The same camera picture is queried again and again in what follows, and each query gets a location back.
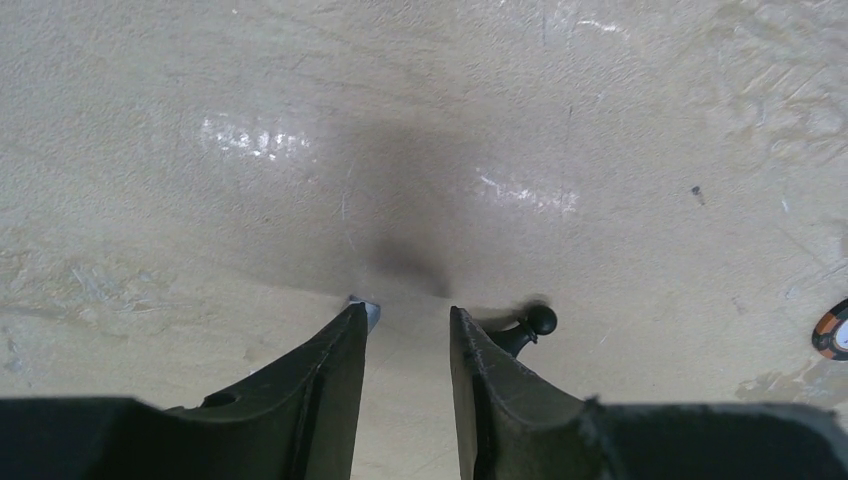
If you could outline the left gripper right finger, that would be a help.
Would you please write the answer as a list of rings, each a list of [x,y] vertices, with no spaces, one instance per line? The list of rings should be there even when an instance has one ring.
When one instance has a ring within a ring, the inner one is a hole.
[[[847,435],[795,403],[604,404],[550,384],[455,307],[464,479],[843,479]]]

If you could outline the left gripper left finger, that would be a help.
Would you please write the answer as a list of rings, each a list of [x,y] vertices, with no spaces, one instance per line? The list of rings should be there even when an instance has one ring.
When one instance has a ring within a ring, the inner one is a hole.
[[[131,397],[1,403],[5,479],[347,479],[369,307],[350,303],[311,339],[194,408]]]

